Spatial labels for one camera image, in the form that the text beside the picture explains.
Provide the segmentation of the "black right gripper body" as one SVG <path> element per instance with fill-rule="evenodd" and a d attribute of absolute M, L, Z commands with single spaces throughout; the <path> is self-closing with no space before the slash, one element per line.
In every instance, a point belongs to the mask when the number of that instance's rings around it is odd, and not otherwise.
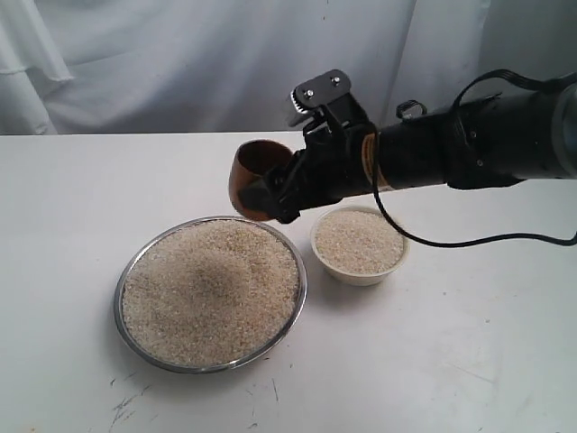
<path fill-rule="evenodd" d="M 373 145 L 376 133 L 372 122 L 338 128 L 327 122 L 307 124 L 306 147 L 295 154 L 288 173 L 288 210 L 301 212 L 372 193 L 371 156 L 363 144 Z"/>

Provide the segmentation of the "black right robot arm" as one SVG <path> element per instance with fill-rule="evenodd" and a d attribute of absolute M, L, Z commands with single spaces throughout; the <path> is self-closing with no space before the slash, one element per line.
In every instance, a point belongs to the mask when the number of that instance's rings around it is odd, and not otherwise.
<path fill-rule="evenodd" d="M 234 208 L 253 220 L 287 224 L 304 210 L 375 190 L 447 185 L 505 188 L 525 180 L 576 175 L 576 77 L 545 81 L 496 69 L 517 88 L 412 115 L 379 128 L 354 98 L 349 77 L 332 69 L 296 86 L 289 124 L 301 125 L 305 148 L 272 142 L 242 145 L 229 178 Z"/>

